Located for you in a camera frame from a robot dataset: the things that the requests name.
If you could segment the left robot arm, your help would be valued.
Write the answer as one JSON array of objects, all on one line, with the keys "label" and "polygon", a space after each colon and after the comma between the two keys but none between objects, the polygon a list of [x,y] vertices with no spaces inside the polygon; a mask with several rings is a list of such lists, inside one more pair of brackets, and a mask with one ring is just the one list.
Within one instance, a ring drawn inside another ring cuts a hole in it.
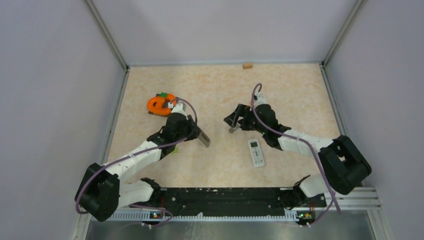
[{"label": "left robot arm", "polygon": [[176,145],[198,139],[206,148],[210,138],[191,115],[172,113],[161,129],[149,136],[140,146],[118,160],[104,165],[91,164],[75,195],[75,209],[79,214],[90,214],[96,220],[107,220],[119,208],[144,202],[154,207],[160,193],[148,179],[134,183],[126,181],[150,164],[171,154]]}]

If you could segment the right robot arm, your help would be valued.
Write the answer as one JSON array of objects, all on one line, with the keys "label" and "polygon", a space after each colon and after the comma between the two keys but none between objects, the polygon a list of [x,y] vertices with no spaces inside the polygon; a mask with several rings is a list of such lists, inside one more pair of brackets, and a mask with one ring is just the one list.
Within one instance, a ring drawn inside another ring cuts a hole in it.
[{"label": "right robot arm", "polygon": [[252,109],[240,103],[223,121],[233,131],[261,133],[271,148],[317,159],[320,172],[302,178],[293,187],[293,200],[299,206],[307,206],[315,196],[331,190],[348,195],[372,173],[372,167],[348,136],[332,139],[296,131],[280,124],[269,104]]}]

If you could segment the grey battery cover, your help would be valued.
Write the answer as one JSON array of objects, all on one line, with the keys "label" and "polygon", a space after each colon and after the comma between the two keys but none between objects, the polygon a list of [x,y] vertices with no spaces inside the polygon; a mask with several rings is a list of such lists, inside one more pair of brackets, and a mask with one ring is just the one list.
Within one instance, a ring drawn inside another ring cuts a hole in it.
[{"label": "grey battery cover", "polygon": [[236,126],[234,126],[234,127],[231,127],[229,130],[228,130],[228,132],[230,133],[230,134],[232,134],[232,133],[234,133],[237,129],[239,128],[239,125],[236,125]]}]

